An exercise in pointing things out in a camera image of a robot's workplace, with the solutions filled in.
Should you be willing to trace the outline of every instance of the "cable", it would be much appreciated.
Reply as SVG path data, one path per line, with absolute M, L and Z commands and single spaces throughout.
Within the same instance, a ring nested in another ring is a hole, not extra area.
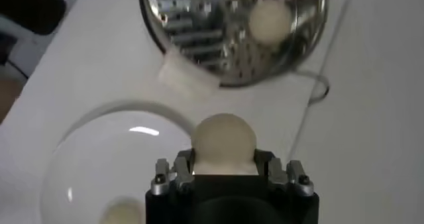
M 28 75 L 24 73 L 15 63 L 13 63 L 11 60 L 6 60 L 6 63 L 9 63 L 14 69 L 16 69 L 22 76 L 24 76 L 27 80 L 29 79 Z
M 330 93 L 330 81 L 326 76 L 318 74 L 316 72 L 299 71 L 299 70 L 293 70 L 292 73 L 295 74 L 295 75 L 298 75 L 298 76 L 302 76 L 302 77 L 306 77 L 306 78 L 312 78 L 316 82 L 323 84 L 324 87 L 325 87 L 325 91 L 321 95 L 316 96 L 316 97 L 312 97 L 309 100 L 308 107 L 311 107 L 312 105 L 320 103 L 325 98 L 327 98 L 328 94 Z

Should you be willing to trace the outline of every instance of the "ball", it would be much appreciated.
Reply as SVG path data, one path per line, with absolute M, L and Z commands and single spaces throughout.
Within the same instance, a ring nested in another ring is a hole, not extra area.
M 248 25 L 256 41 L 264 45 L 275 45 L 290 34 L 292 21 L 292 12 L 285 3 L 263 0 L 250 12 Z
M 197 126 L 191 145 L 196 162 L 239 164 L 253 160 L 256 135 L 240 117 L 219 114 Z

